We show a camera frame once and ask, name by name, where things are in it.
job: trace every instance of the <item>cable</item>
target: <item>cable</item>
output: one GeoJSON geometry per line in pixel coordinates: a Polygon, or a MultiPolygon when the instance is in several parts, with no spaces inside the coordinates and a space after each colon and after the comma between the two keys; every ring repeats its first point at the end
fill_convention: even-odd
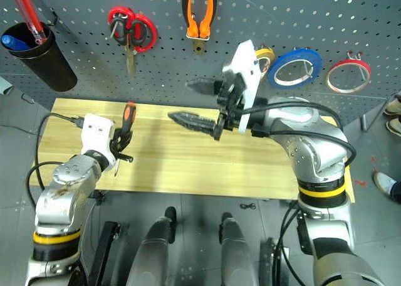
{"type": "Polygon", "coordinates": [[[30,131],[28,131],[28,130],[22,129],[22,128],[20,128],[20,127],[17,127],[17,126],[3,125],[3,124],[1,124],[0,126],[1,126],[1,127],[7,127],[7,128],[14,128],[14,129],[18,129],[18,130],[20,130],[20,131],[23,131],[23,132],[25,132],[25,133],[27,133],[27,134],[36,135],[36,133],[34,133],[34,132],[30,132],[30,131]]]}
{"type": "Polygon", "coordinates": [[[304,101],[276,102],[263,106],[253,106],[250,109],[243,109],[237,112],[241,115],[246,115],[246,114],[254,114],[255,112],[264,112],[269,109],[279,109],[281,107],[310,107],[312,109],[322,110],[330,114],[336,121],[337,127],[340,128],[341,131],[343,130],[343,124],[341,123],[341,118],[334,110],[322,104],[313,102],[304,102],[304,101]]]}
{"type": "Polygon", "coordinates": [[[36,209],[36,203],[35,200],[33,199],[32,193],[31,193],[31,188],[29,185],[29,180],[31,179],[31,175],[33,171],[37,170],[39,167],[44,166],[44,165],[60,165],[62,162],[41,162],[40,164],[34,165],[27,173],[26,178],[25,178],[25,189],[26,189],[26,194],[28,195],[28,198],[31,202],[31,205],[33,209],[36,209]]]}
{"type": "Polygon", "coordinates": [[[293,266],[290,264],[288,257],[286,255],[286,252],[284,251],[284,245],[281,246],[281,251],[283,252],[284,259],[286,260],[287,266],[295,280],[301,285],[301,286],[306,286],[306,284],[301,280],[301,278],[296,274],[293,266]]]}
{"type": "Polygon", "coordinates": [[[289,220],[287,221],[287,223],[285,222],[285,219],[289,216],[289,213],[291,212],[291,210],[293,209],[295,203],[291,203],[286,214],[284,215],[284,218],[281,222],[281,230],[280,230],[280,236],[278,238],[277,244],[276,244],[276,248],[274,250],[274,254],[273,254],[273,265],[272,265],[272,271],[271,271],[271,280],[273,283],[273,286],[279,286],[280,285],[280,267],[279,267],[279,252],[280,249],[283,245],[283,237],[284,234],[286,233],[286,230],[288,229],[289,225],[291,224],[291,222],[294,220],[294,218],[296,217],[296,215],[298,214],[299,211],[299,207],[297,207],[296,211],[291,215],[291,217],[289,218],[289,220]]]}
{"type": "Polygon", "coordinates": [[[84,279],[83,279],[83,286],[88,286],[88,276],[85,273],[85,269],[83,268],[83,264],[81,262],[81,260],[78,260],[78,268],[80,269],[80,271],[83,273],[84,275],[84,279]]]}
{"type": "MultiPolygon", "coordinates": [[[[34,160],[35,166],[37,166],[39,164],[39,157],[38,157],[39,138],[40,138],[40,133],[41,133],[41,130],[42,130],[42,126],[46,122],[46,119],[48,117],[51,117],[51,116],[54,116],[54,117],[57,117],[57,118],[60,118],[60,119],[64,119],[64,120],[67,120],[67,121],[70,121],[70,122],[72,120],[72,118],[70,118],[70,117],[65,117],[64,115],[59,115],[59,114],[56,114],[54,112],[51,112],[51,113],[45,115],[42,118],[42,120],[41,120],[41,122],[39,124],[38,133],[36,134],[36,148],[35,148],[35,160],[34,160]]],[[[37,168],[37,170],[36,170],[36,176],[38,177],[39,187],[42,189],[42,191],[44,191],[44,185],[43,185],[42,177],[40,176],[39,168],[37,168]]]]}
{"type": "Polygon", "coordinates": [[[330,142],[341,145],[345,149],[351,152],[351,156],[344,163],[345,167],[349,166],[357,156],[357,150],[350,143],[345,142],[344,140],[340,140],[339,138],[332,137],[331,135],[319,134],[317,132],[301,131],[301,130],[277,130],[277,131],[271,131],[270,135],[305,135],[307,137],[317,137],[319,139],[328,140],[330,142]]]}
{"type": "MultiPolygon", "coordinates": [[[[283,234],[284,223],[285,223],[285,221],[287,220],[287,217],[288,217],[288,215],[289,215],[289,212],[291,212],[291,210],[294,208],[294,206],[296,205],[296,203],[297,203],[297,200],[293,201],[293,202],[289,205],[289,207],[288,207],[286,213],[284,214],[283,220],[282,220],[282,222],[281,222],[281,227],[280,227],[280,236],[283,234]]],[[[277,264],[278,264],[278,258],[273,257],[273,264],[272,264],[272,271],[271,271],[271,280],[272,280],[272,281],[275,280],[275,279],[274,279],[274,275],[279,275],[279,270],[278,270],[278,273],[277,273],[277,264]]]]}

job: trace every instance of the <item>shoe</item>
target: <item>shoe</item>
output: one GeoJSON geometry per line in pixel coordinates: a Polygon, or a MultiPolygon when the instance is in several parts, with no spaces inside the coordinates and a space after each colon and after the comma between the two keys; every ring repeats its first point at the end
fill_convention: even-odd
{"type": "Polygon", "coordinates": [[[375,185],[382,190],[384,194],[390,197],[391,189],[393,188],[394,184],[397,182],[396,180],[392,179],[390,176],[387,176],[381,172],[375,172],[373,175],[373,181],[375,185]]]}
{"type": "Polygon", "coordinates": [[[401,102],[398,99],[393,100],[384,110],[386,115],[401,115],[401,102]]]}
{"type": "Polygon", "coordinates": [[[398,118],[386,122],[386,128],[392,134],[396,134],[397,136],[401,137],[401,122],[398,118]]]}

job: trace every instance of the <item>red tape roll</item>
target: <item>red tape roll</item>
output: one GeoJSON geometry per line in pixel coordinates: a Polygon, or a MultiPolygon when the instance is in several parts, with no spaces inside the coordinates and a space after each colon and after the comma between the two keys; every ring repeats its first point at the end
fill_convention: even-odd
{"type": "Polygon", "coordinates": [[[329,70],[329,72],[327,73],[327,76],[326,76],[326,84],[330,89],[332,89],[336,93],[356,93],[356,92],[359,92],[359,91],[363,90],[369,84],[370,75],[371,75],[370,66],[366,62],[361,61],[361,60],[357,60],[357,59],[342,60],[342,61],[334,64],[330,68],[330,70],[329,70]],[[366,77],[366,80],[361,85],[359,85],[358,87],[355,87],[355,88],[350,89],[350,90],[343,90],[343,89],[337,88],[333,84],[331,84],[330,75],[336,69],[341,68],[343,66],[347,66],[347,65],[355,65],[355,66],[361,68],[362,70],[365,70],[365,72],[367,74],[367,77],[366,77]]]}

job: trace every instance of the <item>pegboard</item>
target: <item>pegboard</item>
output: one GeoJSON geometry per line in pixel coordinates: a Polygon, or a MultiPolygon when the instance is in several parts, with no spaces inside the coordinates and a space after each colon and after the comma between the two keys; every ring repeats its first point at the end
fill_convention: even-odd
{"type": "MultiPolygon", "coordinates": [[[[22,17],[13,0],[0,1],[0,30],[4,31],[22,17]]],[[[215,99],[187,90],[185,81],[218,77],[240,42],[264,43],[278,56],[296,47],[310,47],[323,59],[314,82],[295,90],[277,90],[265,80],[258,95],[304,97],[336,110],[347,123],[401,89],[400,1],[218,0],[211,39],[205,53],[197,56],[192,40],[185,37],[181,0],[33,0],[43,21],[53,19],[50,7],[58,14],[53,32],[78,84],[69,92],[53,92],[5,49],[0,49],[0,75],[48,108],[55,97],[214,107],[215,99]],[[105,40],[110,34],[107,14],[117,5],[148,16],[158,30],[155,47],[135,57],[135,79],[127,74],[123,48],[105,40]],[[362,59],[372,68],[372,82],[356,95],[341,95],[326,86],[325,77],[349,50],[363,52],[362,59]]],[[[200,21],[205,0],[194,0],[192,9],[200,21]]],[[[348,72],[336,78],[339,83],[353,83],[360,82],[361,76],[348,72]]]]}

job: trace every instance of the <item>pen holder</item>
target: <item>pen holder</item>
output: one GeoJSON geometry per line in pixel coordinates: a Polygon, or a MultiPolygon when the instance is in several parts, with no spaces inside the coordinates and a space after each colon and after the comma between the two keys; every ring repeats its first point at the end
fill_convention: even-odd
{"type": "Polygon", "coordinates": [[[25,63],[52,90],[57,92],[71,90],[76,85],[76,75],[58,48],[53,32],[46,24],[42,23],[42,25],[47,36],[47,40],[43,44],[37,46],[26,23],[19,23],[7,29],[3,35],[11,35],[34,48],[14,51],[3,46],[10,54],[25,63]]]}

